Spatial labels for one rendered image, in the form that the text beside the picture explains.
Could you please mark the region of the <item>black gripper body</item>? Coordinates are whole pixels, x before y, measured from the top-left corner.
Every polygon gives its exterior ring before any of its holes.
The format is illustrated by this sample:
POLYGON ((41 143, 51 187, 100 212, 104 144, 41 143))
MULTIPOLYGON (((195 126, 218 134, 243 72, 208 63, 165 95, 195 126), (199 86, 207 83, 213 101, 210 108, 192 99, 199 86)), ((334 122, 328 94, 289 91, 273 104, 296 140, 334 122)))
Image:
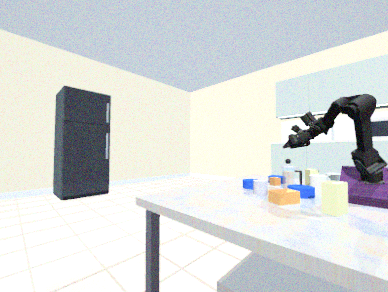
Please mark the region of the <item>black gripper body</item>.
POLYGON ((309 140, 315 139, 315 137, 309 132, 308 129, 304 129, 301 134, 289 134, 288 138, 293 145, 298 145, 302 143, 305 144, 305 146, 310 145, 311 142, 309 140))

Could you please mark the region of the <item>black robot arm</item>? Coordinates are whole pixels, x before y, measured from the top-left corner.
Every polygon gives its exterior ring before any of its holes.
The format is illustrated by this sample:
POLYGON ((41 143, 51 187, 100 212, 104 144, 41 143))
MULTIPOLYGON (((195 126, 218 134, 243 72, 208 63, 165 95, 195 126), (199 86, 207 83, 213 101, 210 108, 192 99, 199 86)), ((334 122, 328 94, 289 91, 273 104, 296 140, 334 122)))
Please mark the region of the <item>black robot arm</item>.
POLYGON ((364 184, 385 184, 383 168, 388 163, 374 149, 372 133, 372 115, 376 109, 376 98, 369 94, 341 97, 332 102, 324 117, 315 118, 308 111, 299 117, 314 136, 328 134, 333 127, 334 119, 341 112, 347 114, 354 122, 356 148, 352 151, 352 160, 364 184))

